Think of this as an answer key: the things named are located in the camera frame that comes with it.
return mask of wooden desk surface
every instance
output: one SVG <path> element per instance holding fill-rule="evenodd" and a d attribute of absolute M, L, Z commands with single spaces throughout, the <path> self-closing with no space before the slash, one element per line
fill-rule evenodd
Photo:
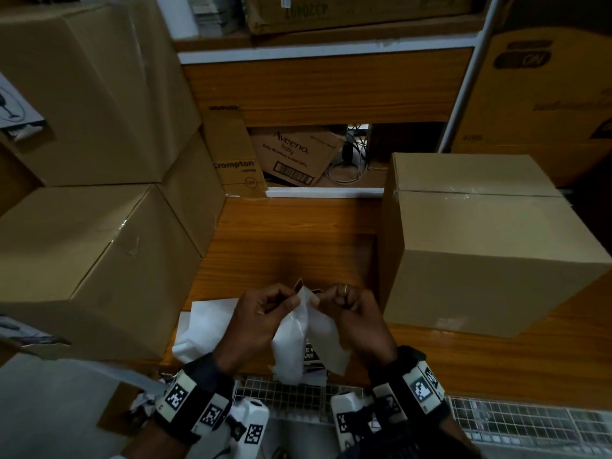
<path fill-rule="evenodd" d="M 341 282 L 375 289 L 379 210 L 379 200 L 228 198 L 184 309 L 298 277 L 311 288 Z M 450 394 L 612 409 L 610 296 L 612 273 L 514 339 L 390 328 L 398 344 L 427 354 Z M 171 343 L 162 365 L 180 365 Z M 245 372 L 269 374 L 269 365 L 271 352 Z M 354 361 L 331 381 L 368 383 Z"/>

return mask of wine glass picture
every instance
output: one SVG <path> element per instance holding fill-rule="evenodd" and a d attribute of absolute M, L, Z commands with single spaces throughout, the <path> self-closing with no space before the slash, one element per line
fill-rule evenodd
<path fill-rule="evenodd" d="M 0 87 L 0 120 L 21 122 L 26 118 L 26 111 L 21 103 L 8 91 Z"/>

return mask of brown cardboard box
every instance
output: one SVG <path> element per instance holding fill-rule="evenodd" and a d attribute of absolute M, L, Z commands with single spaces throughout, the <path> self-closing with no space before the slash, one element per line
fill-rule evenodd
<path fill-rule="evenodd" d="M 204 257 L 225 203 L 225 190 L 200 132 L 193 134 L 158 187 Z"/>
<path fill-rule="evenodd" d="M 203 111 L 202 120 L 206 147 L 226 194 L 265 198 L 264 174 L 237 107 L 211 106 Z"/>
<path fill-rule="evenodd" d="M 345 138 L 322 127 L 251 129 L 261 169 L 297 186 L 313 186 Z"/>
<path fill-rule="evenodd" d="M 0 136 L 47 186 L 161 182 L 201 125 L 155 0 L 6 10 L 0 35 L 5 99 L 43 119 Z"/>
<path fill-rule="evenodd" d="M 514 0 L 491 38 L 452 152 L 529 154 L 556 186 L 610 153 L 610 9 L 612 0 L 584 0 L 580 9 L 575 0 Z"/>
<path fill-rule="evenodd" d="M 474 11 L 474 0 L 244 0 L 252 33 L 327 29 Z"/>
<path fill-rule="evenodd" d="M 0 321 L 46 359 L 157 359 L 199 263 L 155 185 L 40 188 L 0 218 Z"/>
<path fill-rule="evenodd" d="M 382 201 L 390 323 L 511 337 L 612 266 L 528 156 L 396 153 Z"/>

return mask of wire mesh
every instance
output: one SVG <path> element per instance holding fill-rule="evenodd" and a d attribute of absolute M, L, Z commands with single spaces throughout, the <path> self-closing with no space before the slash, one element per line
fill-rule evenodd
<path fill-rule="evenodd" d="M 287 386 L 268 377 L 250 376 L 237 382 L 235 397 L 257 398 L 273 419 L 333 425 L 332 396 L 359 387 Z M 453 417 L 477 444 L 492 444 L 558 454 L 612 456 L 612 416 L 604 412 L 536 404 L 506 403 L 447 397 Z"/>

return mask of person's left hand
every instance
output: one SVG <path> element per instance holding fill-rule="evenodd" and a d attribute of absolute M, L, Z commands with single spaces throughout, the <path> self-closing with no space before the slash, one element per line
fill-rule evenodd
<path fill-rule="evenodd" d="M 234 376 L 244 363 L 270 345 L 280 321 L 299 304 L 300 298 L 282 283 L 245 292 L 212 353 L 218 369 Z"/>

